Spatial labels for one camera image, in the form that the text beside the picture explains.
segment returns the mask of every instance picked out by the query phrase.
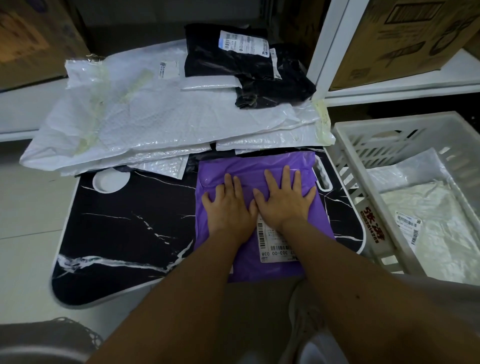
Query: person's left hand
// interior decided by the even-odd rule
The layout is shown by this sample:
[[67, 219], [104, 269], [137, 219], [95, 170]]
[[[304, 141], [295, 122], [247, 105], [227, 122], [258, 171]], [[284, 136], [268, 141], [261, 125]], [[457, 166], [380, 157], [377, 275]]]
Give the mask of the person's left hand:
[[217, 231], [224, 231], [240, 247], [255, 230], [258, 208], [255, 200], [252, 200], [247, 210], [238, 177], [233, 177], [232, 183], [232, 177], [227, 173], [225, 184], [219, 184], [215, 189], [215, 201], [211, 202], [208, 192], [205, 192], [202, 203], [207, 211], [210, 236]]

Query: black marble pattern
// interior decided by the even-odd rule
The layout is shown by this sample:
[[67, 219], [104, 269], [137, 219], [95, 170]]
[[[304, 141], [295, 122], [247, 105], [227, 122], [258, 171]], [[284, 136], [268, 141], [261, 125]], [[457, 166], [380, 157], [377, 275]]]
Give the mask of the black marble pattern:
[[[253, 157], [298, 150], [282, 148], [241, 155]], [[364, 231], [323, 148], [315, 147], [333, 189], [319, 190], [337, 241], [359, 252]], [[209, 159], [209, 152], [202, 159]], [[215, 158], [233, 151], [210, 152]], [[78, 181], [51, 285], [66, 306], [92, 305], [140, 285], [154, 283], [193, 251], [196, 157], [181, 181], [140, 170], [112, 194], [92, 188], [93, 173]]]

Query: cardboard box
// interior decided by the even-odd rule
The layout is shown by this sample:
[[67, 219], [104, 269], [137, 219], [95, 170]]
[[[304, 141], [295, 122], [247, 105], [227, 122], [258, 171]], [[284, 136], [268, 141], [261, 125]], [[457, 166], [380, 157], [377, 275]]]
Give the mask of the cardboard box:
[[287, 0], [282, 11], [279, 35], [300, 49], [299, 58], [308, 68], [324, 22], [328, 0]]
[[58, 0], [0, 0], [0, 91], [65, 76], [89, 51]]
[[475, 34], [463, 48], [480, 61], [480, 33]]
[[480, 0], [370, 0], [330, 90], [440, 69], [480, 29]]

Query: tile floor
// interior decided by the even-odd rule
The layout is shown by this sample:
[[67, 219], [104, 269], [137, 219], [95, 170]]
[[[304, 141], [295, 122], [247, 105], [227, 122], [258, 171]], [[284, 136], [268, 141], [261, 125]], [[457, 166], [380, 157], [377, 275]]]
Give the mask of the tile floor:
[[[106, 338], [150, 288], [83, 310], [53, 300], [48, 280], [75, 178], [21, 166], [27, 145], [0, 143], [0, 324], [66, 316]], [[252, 352], [277, 362], [290, 336], [288, 301], [296, 281], [228, 285], [214, 362], [246, 362]]]

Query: purple plastic mailer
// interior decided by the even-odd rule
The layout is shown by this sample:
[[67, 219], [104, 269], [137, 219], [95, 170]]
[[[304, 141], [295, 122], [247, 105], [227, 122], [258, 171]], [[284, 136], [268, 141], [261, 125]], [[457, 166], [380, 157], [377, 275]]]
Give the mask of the purple plastic mailer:
[[[292, 171], [290, 173], [291, 182], [293, 182], [294, 171], [301, 171], [302, 194], [306, 195], [317, 182], [312, 169], [314, 163], [314, 152], [292, 152], [251, 158], [220, 158], [200, 162], [195, 191], [196, 242], [194, 248], [197, 249], [209, 236], [207, 213], [202, 205], [202, 195], [208, 191], [210, 199], [213, 201], [215, 198], [215, 187], [224, 182], [225, 173], [230, 173], [232, 177], [238, 176], [240, 178], [245, 204], [248, 206], [253, 199], [253, 188], [262, 191], [266, 199], [270, 195], [265, 181], [264, 170], [269, 169], [280, 186], [282, 169], [285, 165], [289, 165]], [[310, 206], [308, 221], [324, 234], [334, 238], [332, 228], [318, 194]], [[258, 229], [255, 229], [249, 240], [240, 247], [233, 263], [233, 273], [230, 273], [229, 281], [257, 281], [303, 275], [301, 264], [296, 260], [294, 253], [289, 250], [287, 243], [283, 241], [283, 243], [279, 242], [276, 245], [265, 244], [265, 235], [270, 234], [272, 236], [272, 231], [264, 223], [257, 226], [260, 229], [260, 235]], [[282, 259], [289, 259], [289, 261], [279, 262]]]

